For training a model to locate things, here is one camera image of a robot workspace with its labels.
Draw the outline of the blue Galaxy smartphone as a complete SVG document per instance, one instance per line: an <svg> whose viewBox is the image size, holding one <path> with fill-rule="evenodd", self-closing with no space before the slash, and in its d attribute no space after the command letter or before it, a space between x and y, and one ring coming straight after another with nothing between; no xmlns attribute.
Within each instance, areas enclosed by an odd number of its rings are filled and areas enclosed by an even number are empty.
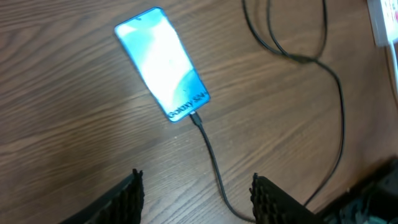
<svg viewBox="0 0 398 224"><path fill-rule="evenodd" d="M114 33L169 121L176 123L209 102L210 94L162 8L118 24Z"/></svg>

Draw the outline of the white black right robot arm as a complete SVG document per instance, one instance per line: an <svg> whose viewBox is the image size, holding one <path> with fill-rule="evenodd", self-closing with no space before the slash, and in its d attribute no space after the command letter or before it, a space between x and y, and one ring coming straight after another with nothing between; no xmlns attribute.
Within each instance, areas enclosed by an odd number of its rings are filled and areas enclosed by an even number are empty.
<svg viewBox="0 0 398 224"><path fill-rule="evenodd" d="M397 209L397 158L393 157L317 216L329 224L397 224Z"/></svg>

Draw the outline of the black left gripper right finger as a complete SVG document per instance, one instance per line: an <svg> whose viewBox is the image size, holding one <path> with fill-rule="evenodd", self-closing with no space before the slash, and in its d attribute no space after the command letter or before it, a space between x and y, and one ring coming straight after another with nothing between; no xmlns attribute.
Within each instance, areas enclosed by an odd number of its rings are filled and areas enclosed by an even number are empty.
<svg viewBox="0 0 398 224"><path fill-rule="evenodd" d="M253 175L250 188L256 224L324 224L288 193L263 176Z"/></svg>

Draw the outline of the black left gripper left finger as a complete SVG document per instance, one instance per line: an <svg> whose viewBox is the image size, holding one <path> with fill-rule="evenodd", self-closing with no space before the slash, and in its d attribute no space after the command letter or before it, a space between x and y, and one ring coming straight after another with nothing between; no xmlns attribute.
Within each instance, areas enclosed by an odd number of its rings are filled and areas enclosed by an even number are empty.
<svg viewBox="0 0 398 224"><path fill-rule="evenodd" d="M144 206L143 171L133 169L119 184L61 224L140 224Z"/></svg>

